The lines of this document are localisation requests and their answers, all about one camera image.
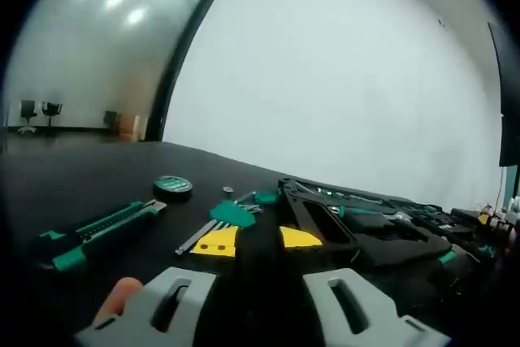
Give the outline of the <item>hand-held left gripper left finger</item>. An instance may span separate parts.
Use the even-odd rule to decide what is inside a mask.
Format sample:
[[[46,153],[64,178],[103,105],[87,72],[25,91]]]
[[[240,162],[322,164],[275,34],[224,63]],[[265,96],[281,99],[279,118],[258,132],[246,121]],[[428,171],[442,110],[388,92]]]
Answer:
[[[253,273],[247,272],[246,256],[239,256],[232,278],[217,295],[222,301],[203,319],[204,339],[219,340],[216,332],[230,332],[231,345],[260,343],[260,293],[255,293]],[[141,290],[123,301],[121,314],[104,319],[75,335],[80,346],[191,346],[197,323],[217,275],[169,267]]]

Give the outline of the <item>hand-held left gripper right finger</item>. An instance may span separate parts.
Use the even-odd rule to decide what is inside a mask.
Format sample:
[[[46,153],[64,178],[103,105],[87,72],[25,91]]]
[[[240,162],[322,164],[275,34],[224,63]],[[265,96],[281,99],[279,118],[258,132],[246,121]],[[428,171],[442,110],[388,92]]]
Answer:
[[[309,232],[259,227],[259,333],[269,346],[446,346],[355,271],[356,246]]]

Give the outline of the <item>person's left hand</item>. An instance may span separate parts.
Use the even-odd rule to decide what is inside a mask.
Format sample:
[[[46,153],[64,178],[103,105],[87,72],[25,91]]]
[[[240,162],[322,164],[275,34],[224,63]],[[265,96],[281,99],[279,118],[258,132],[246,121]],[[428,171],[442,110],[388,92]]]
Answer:
[[[128,298],[142,288],[143,283],[135,278],[124,277],[119,280],[102,303],[93,322],[100,322],[113,314],[122,314]]]

